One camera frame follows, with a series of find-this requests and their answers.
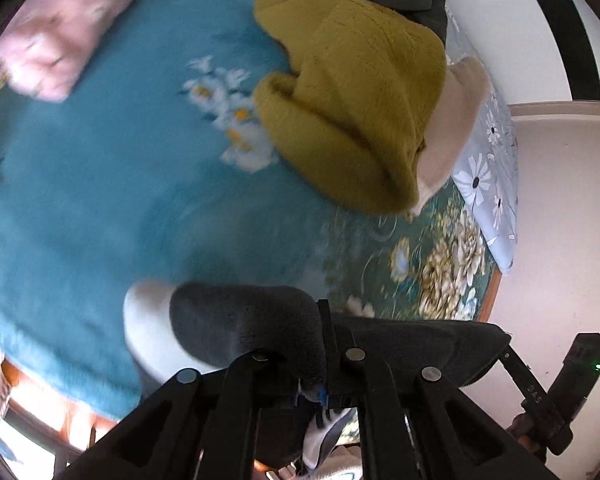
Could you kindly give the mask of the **black and white fleece jacket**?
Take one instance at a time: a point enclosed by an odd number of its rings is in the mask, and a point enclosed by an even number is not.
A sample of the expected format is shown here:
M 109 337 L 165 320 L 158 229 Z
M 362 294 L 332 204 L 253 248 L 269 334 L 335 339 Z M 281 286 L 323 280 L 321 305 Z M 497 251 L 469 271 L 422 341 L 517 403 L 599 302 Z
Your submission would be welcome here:
M 457 387 L 471 385 L 494 365 L 510 338 L 498 326 L 463 321 L 394 322 L 335 313 L 355 347 L 391 368 L 397 384 L 433 366 Z M 243 354 L 270 350 L 300 379 L 282 414 L 261 419 L 256 459 L 275 471 L 297 463 L 304 478 L 329 470 L 352 412 L 326 410 L 320 399 L 326 379 L 323 323 L 317 303 L 286 286 L 173 286 L 140 282 L 123 303 L 126 346 L 148 390 L 179 370 L 208 374 Z

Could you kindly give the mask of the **light blue daisy pillow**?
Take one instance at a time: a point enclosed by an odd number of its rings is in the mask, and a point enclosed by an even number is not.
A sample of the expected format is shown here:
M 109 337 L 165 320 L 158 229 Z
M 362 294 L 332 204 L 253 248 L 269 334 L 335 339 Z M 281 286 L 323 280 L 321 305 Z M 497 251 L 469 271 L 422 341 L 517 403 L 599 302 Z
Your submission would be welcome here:
M 509 107 L 492 81 L 452 178 L 503 274 L 518 243 L 518 146 Z

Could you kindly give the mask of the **teal floral bed blanket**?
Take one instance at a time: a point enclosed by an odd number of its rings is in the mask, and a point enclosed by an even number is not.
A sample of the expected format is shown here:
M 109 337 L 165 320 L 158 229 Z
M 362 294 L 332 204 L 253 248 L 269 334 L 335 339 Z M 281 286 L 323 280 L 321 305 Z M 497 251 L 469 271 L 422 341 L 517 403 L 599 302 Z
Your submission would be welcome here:
M 335 309 L 448 318 L 495 263 L 452 174 L 419 216 L 366 214 L 274 148 L 253 91 L 287 73 L 254 0 L 133 0 L 68 98 L 0 65 L 0 349 L 99 413 L 140 397 L 140 282 L 297 287 Z

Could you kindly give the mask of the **mustard yellow knit sweater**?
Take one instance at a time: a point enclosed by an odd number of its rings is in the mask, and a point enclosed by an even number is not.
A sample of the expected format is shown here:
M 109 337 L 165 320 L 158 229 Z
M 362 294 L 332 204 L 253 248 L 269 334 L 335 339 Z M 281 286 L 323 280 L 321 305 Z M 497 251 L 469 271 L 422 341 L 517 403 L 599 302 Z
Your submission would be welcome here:
M 253 91 L 283 159 L 342 206 L 414 206 L 445 80 L 437 35 L 368 0 L 254 0 L 253 16 L 289 58 L 289 72 L 269 73 Z

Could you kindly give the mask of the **beige garment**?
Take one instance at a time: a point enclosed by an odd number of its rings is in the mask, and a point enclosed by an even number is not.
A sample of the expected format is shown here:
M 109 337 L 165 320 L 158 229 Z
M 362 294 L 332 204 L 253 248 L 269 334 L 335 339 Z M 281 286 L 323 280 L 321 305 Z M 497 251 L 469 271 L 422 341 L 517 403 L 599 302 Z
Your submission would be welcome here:
M 441 96 L 425 130 L 425 148 L 417 163 L 418 200 L 408 211 L 413 216 L 420 215 L 451 177 L 490 88 L 489 76 L 474 56 L 446 68 Z

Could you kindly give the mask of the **white glossy wardrobe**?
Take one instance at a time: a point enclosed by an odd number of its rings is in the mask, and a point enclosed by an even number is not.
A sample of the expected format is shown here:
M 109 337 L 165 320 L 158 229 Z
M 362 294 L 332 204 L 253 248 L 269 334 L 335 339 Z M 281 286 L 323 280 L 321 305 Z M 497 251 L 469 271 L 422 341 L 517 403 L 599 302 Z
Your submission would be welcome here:
M 446 0 L 509 105 L 600 101 L 600 18 L 585 0 Z

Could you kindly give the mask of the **folded pink floral garment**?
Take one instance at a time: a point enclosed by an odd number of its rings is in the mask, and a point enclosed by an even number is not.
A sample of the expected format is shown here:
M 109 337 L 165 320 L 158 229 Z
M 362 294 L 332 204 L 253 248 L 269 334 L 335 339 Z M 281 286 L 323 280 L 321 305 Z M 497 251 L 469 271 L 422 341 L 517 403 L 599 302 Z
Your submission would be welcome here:
M 133 0 L 27 0 L 0 37 L 0 65 L 15 92 L 68 98 L 102 36 Z

